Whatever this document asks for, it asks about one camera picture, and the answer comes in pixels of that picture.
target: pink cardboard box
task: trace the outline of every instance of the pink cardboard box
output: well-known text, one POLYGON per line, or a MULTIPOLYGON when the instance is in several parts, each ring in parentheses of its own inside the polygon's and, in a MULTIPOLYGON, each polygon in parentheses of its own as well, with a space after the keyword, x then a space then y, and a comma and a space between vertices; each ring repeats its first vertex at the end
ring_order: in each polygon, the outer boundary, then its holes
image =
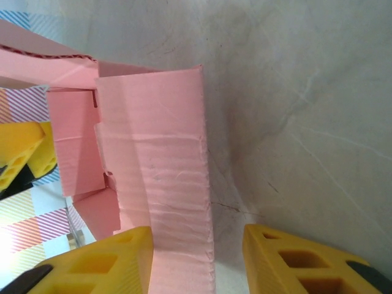
POLYGON ((154 235, 150 293, 214 293, 202 67, 96 61, 0 21, 1 86, 46 84, 64 195, 97 240, 154 235))

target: yellow plastic block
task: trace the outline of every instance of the yellow plastic block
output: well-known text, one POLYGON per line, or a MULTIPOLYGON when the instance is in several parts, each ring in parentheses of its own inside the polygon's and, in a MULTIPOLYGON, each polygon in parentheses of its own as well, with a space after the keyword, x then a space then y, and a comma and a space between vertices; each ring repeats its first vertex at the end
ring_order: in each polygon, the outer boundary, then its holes
POLYGON ((40 122, 40 126, 45 132, 45 139, 27 161, 27 165, 36 179, 45 176, 57 164, 51 124, 50 122, 40 122))
POLYGON ((147 294, 152 262, 151 228, 134 228, 40 263, 54 268, 29 294, 147 294))
POLYGON ((379 293, 346 264, 355 255, 264 225, 246 225, 243 255, 251 294, 379 293))
POLYGON ((0 175, 0 190, 8 188, 44 137, 37 122, 0 124, 0 167, 7 166, 0 175))

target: yellow foam block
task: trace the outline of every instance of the yellow foam block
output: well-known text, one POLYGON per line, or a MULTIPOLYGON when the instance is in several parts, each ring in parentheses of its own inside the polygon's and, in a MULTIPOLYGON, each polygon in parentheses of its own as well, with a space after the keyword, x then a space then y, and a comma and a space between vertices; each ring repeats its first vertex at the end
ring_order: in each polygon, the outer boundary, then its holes
POLYGON ((246 225, 243 255, 251 294, 379 293, 346 264, 355 255, 264 225, 246 225))
POLYGON ((7 166, 0 175, 0 190, 8 188, 44 137, 37 122, 0 124, 0 167, 7 166))
POLYGON ((50 122, 40 122, 45 132, 45 139, 27 161, 27 165, 35 178, 41 178, 54 169, 57 164, 55 145, 50 122))
POLYGON ((45 260, 53 270, 29 294, 147 294, 150 227, 138 227, 45 260))

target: white surface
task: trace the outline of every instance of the white surface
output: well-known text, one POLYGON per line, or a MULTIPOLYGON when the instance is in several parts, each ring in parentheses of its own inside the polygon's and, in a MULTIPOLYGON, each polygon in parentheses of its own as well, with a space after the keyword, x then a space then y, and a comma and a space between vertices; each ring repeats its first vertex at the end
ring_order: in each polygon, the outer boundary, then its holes
POLYGON ((98 58, 205 65, 218 293, 247 293, 252 221, 392 277, 392 1, 28 4, 66 17, 62 42, 98 58))

